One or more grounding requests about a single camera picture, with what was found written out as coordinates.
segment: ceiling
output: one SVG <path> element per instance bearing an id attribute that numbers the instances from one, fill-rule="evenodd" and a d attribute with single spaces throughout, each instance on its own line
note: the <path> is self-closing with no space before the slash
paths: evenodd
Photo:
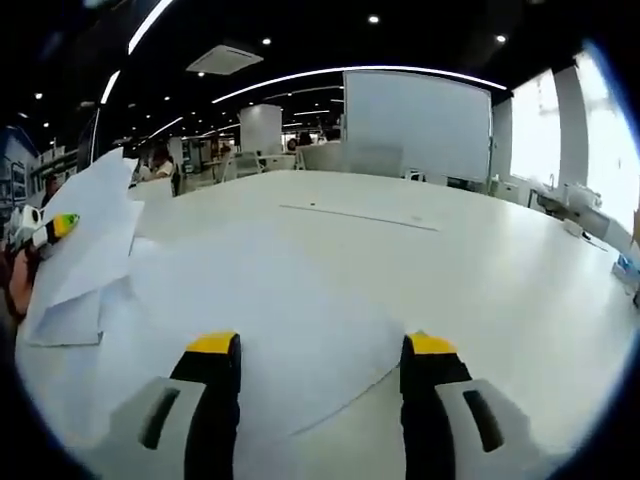
<path id="1" fill-rule="evenodd" d="M 49 148 L 54 137 L 59 145 L 77 143 L 92 111 L 79 108 L 80 103 L 97 103 L 116 70 L 121 74 L 101 113 L 105 143 L 127 136 L 138 142 L 178 117 L 184 119 L 155 139 L 202 134 L 237 123 L 237 113 L 250 102 L 281 106 L 285 124 L 326 126 L 342 112 L 342 103 L 332 101 L 343 98 L 342 90 L 287 93 L 340 86 L 340 73 L 276 83 L 216 104 L 212 100 L 285 75 L 353 65 L 436 68 L 513 88 L 549 66 L 568 64 L 589 27 L 588 10 L 554 0 L 366 6 L 345 0 L 174 0 L 127 55 L 129 39 L 157 0 L 91 3 L 98 8 L 80 1 L 65 4 L 64 11 L 50 6 L 35 22 L 37 35 L 17 28 L 31 21 L 28 9 L 10 25 L 15 51 L 9 58 L 16 75 L 2 99 L 10 107 L 3 121 L 22 126 L 40 150 Z M 379 23 L 369 23 L 371 14 Z M 496 35 L 507 41 L 501 44 Z M 271 44 L 263 45 L 264 38 Z M 242 46 L 264 61 L 230 76 L 186 71 L 222 43 Z M 490 90 L 494 101 L 506 98 Z M 42 99 L 36 100 L 35 93 L 42 93 Z M 329 113 L 293 115 L 313 110 Z"/>

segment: white table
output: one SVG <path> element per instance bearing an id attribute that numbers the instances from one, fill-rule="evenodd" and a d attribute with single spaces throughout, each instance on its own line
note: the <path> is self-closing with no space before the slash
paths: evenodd
<path id="1" fill-rule="evenodd" d="M 333 282 L 381 302 L 407 330 L 452 341 L 474 377 L 490 380 L 529 415 L 534 440 L 548 452 L 582 441 L 631 351 L 638 317 L 609 273 L 616 253 L 495 198 L 382 177 L 281 171 L 149 204 L 139 233 L 170 244 L 252 218 L 270 219 Z M 60 357 L 74 350 L 19 341 L 16 357 L 63 375 Z M 44 402 L 37 393 L 35 401 Z M 402 478 L 400 404 L 394 372 L 297 436 L 299 477 Z"/>

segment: bright window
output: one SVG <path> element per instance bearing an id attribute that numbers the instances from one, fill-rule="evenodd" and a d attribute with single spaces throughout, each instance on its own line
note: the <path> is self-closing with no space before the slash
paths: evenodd
<path id="1" fill-rule="evenodd" d="M 558 185 L 560 113 L 551 70 L 513 91 L 511 175 Z"/>
<path id="2" fill-rule="evenodd" d="M 576 64 L 589 135 L 587 187 L 602 197 L 602 211 L 631 232 L 640 197 L 640 162 L 633 136 L 593 59 L 581 53 Z"/>

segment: yellow object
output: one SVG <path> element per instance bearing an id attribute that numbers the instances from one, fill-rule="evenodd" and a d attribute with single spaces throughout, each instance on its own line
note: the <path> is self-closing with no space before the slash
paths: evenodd
<path id="1" fill-rule="evenodd" d="M 410 333 L 408 337 L 411 339 L 413 352 L 416 355 L 429 353 L 457 353 L 456 347 L 451 345 L 451 343 L 444 338 L 430 337 L 423 332 Z"/>
<path id="2" fill-rule="evenodd" d="M 231 340 L 236 332 L 216 332 L 202 335 L 198 340 L 187 346 L 187 352 L 199 353 L 229 353 Z"/>
<path id="3" fill-rule="evenodd" d="M 56 238 L 64 238 L 71 232 L 80 217 L 75 213 L 61 213 L 53 217 L 53 233 Z"/>

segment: office desk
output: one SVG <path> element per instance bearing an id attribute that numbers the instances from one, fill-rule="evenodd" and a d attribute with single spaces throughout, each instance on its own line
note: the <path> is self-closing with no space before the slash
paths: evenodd
<path id="1" fill-rule="evenodd" d="M 139 233 L 170 244 L 254 218 L 269 219 L 331 281 L 382 303 L 407 330 L 452 341 L 474 377 L 490 380 L 530 417 L 533 439 L 549 452 L 581 442 L 632 349 L 638 317 L 609 273 L 615 252 L 568 235 L 539 212 L 483 195 L 383 177 L 281 171 L 150 204 Z M 61 376 L 59 358 L 74 350 L 34 349 L 18 340 L 16 357 L 28 376 L 36 367 Z M 114 372 L 110 381 L 126 374 Z M 38 392 L 35 400 L 46 406 Z M 403 478 L 400 404 L 393 372 L 290 440 L 297 478 Z"/>

